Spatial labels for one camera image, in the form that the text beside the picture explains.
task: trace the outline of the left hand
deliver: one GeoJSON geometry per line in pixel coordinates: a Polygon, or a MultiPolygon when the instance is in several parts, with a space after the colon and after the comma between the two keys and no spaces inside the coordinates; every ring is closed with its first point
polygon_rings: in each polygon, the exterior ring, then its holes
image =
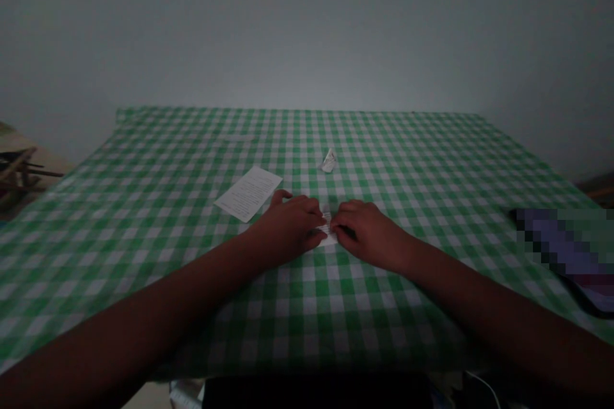
{"type": "Polygon", "coordinates": [[[276,190],[269,209],[245,232],[253,244],[264,247],[265,264],[273,268],[289,262],[315,248],[326,238],[316,227],[326,223],[320,203],[305,195],[292,198],[285,190],[276,190]]]}

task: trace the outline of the table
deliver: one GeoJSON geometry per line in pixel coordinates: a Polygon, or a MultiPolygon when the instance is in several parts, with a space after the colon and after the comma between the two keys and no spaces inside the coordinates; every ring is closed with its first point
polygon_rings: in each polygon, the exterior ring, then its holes
{"type": "MultiPolygon", "coordinates": [[[[503,211],[595,205],[477,115],[140,107],[120,110],[111,138],[0,233],[3,369],[248,228],[213,202],[253,165],[333,208],[373,201],[410,233],[614,343],[612,321],[587,316],[518,253],[503,211]],[[329,147],[339,163],[325,174],[329,147]]],[[[332,245],[246,286],[155,377],[453,369],[480,356],[414,284],[332,245]]]]}

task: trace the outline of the white paper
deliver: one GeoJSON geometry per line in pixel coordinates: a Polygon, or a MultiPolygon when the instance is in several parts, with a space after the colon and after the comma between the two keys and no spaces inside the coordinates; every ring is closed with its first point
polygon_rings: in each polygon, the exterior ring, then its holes
{"type": "Polygon", "coordinates": [[[336,164],[337,164],[337,157],[335,156],[333,149],[328,149],[328,153],[326,154],[326,157],[324,158],[324,162],[322,163],[322,166],[321,166],[323,172],[330,173],[335,168],[336,164]]]}
{"type": "Polygon", "coordinates": [[[335,235],[335,232],[331,230],[331,210],[328,206],[323,206],[321,210],[322,216],[326,219],[326,223],[323,226],[318,227],[318,230],[323,231],[327,235],[327,238],[323,239],[320,244],[318,244],[318,247],[337,243],[337,235],[335,235]]]}
{"type": "Polygon", "coordinates": [[[279,176],[253,166],[214,204],[241,222],[247,223],[271,196],[279,183],[281,183],[279,176]]]}

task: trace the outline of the right hand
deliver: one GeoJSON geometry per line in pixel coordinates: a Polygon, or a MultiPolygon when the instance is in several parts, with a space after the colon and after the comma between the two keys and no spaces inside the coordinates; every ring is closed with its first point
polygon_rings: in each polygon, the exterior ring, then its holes
{"type": "Polygon", "coordinates": [[[355,199],[339,206],[331,230],[339,244],[360,260],[404,276],[411,267],[412,248],[420,242],[373,203],[355,199]]]}

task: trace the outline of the paper with printed text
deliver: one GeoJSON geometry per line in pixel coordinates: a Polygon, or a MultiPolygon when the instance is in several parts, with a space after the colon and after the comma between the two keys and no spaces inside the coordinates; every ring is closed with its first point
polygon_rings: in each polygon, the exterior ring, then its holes
{"type": "Polygon", "coordinates": [[[214,205],[219,206],[241,222],[247,223],[281,181],[279,176],[253,166],[245,176],[218,198],[214,205]]]}

